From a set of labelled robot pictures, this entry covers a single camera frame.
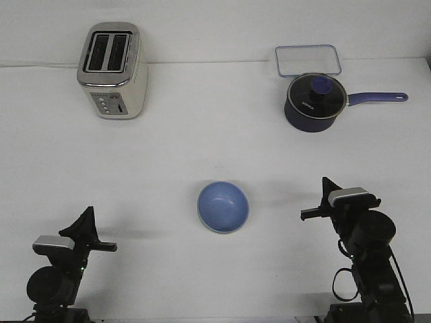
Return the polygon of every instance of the white table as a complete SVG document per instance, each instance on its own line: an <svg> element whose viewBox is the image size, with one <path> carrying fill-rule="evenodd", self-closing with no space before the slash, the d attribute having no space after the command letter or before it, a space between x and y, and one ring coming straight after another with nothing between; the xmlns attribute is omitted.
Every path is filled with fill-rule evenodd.
<svg viewBox="0 0 431 323"><path fill-rule="evenodd" d="M349 266L316 207L321 178L361 186L397 226L391 246L416 312L429 311L431 73L425 59L343 61L349 93L406 92L404 103L346 108L322 133L285 119L287 79L270 62L150 65L143 113L98 118L75 69L0 69L0 318L32 310L32 251L93 205L102 241L76 306L93 318L323 315ZM238 185L251 212L219 235L198 220L200 190ZM340 277L340 292L354 291Z"/></svg>

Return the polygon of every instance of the pot handle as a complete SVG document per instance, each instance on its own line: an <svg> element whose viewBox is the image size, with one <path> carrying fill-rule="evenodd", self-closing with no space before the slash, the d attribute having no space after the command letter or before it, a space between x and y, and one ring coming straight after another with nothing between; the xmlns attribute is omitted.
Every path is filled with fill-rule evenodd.
<svg viewBox="0 0 431 323"><path fill-rule="evenodd" d="M362 102L382 101L382 102L404 102L409 99L406 93L392 92L363 92L349 94L349 106L354 106Z"/></svg>

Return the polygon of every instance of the toaster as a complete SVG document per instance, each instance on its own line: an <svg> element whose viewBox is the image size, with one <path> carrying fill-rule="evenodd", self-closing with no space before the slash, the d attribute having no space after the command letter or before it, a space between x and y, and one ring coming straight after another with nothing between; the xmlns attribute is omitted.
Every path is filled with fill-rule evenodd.
<svg viewBox="0 0 431 323"><path fill-rule="evenodd" d="M142 111L147 64L138 28L127 22L102 22L88 32L77 80L96 114L130 119Z"/></svg>

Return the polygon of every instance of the saucepan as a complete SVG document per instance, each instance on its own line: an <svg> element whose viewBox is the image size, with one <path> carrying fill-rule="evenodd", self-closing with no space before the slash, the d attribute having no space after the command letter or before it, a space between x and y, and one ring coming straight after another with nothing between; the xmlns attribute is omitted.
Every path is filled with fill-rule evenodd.
<svg viewBox="0 0 431 323"><path fill-rule="evenodd" d="M363 92L347 95L338 80L323 73L301 74L289 85L284 113L297 129L317 133L328 129L346 106L362 102L404 102L406 93Z"/></svg>

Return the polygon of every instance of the pot lid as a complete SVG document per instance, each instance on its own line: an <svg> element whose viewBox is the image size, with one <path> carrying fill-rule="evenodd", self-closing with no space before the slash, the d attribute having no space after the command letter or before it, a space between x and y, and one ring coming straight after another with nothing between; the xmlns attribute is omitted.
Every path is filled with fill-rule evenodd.
<svg viewBox="0 0 431 323"><path fill-rule="evenodd" d="M336 79L322 73L306 73L291 82L288 99L299 113L315 119L327 119L343 110L347 94Z"/></svg>

